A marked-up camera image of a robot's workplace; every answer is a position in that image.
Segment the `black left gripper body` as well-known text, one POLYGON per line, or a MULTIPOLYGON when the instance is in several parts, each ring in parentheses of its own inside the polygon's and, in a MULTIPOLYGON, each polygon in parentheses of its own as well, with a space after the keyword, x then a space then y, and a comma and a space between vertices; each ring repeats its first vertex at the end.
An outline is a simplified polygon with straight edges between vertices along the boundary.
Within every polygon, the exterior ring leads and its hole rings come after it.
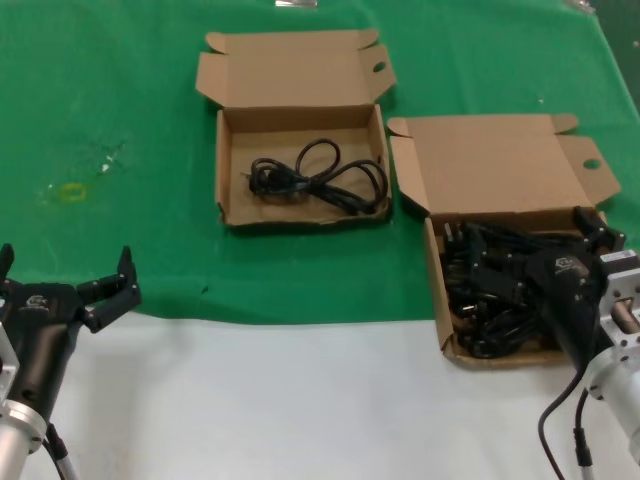
POLYGON ((8 398, 49 416, 75 350, 83 303, 73 286, 61 283, 3 282, 1 298, 1 323, 19 362, 8 398))

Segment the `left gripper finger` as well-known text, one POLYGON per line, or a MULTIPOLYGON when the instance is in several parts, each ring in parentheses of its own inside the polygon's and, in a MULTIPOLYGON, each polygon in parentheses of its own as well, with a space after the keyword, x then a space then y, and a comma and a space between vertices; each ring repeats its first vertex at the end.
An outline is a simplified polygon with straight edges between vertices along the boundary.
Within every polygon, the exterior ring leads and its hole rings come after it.
POLYGON ((0 295, 5 299, 14 289, 14 281, 8 277, 15 254, 11 244, 5 243, 0 251, 0 295))
POLYGON ((131 248, 124 246, 116 273, 75 287, 85 310, 83 324, 98 333, 141 304, 141 291, 131 248))

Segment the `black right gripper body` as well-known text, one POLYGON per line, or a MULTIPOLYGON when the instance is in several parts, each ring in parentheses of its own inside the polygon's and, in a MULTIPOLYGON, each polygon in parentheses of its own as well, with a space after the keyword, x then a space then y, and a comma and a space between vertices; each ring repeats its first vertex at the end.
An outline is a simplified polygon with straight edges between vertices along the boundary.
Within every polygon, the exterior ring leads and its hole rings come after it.
POLYGON ((609 346, 595 325, 603 292, 596 256, 582 249, 547 249, 527 260, 542 322, 578 370, 609 346))

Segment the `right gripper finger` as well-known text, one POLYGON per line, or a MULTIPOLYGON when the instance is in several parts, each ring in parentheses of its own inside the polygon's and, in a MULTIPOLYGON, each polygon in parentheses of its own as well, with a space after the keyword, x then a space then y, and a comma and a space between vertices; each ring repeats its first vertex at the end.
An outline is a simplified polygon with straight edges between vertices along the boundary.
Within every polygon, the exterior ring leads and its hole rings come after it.
POLYGON ((573 221, 582 234, 582 240, 571 248, 572 253, 606 254, 624 249, 626 235, 609 227, 594 210, 575 207, 573 221))
POLYGON ((524 241, 491 245, 482 238, 470 240, 469 283, 479 293, 510 304, 524 304, 527 296, 525 263, 535 247, 524 241))

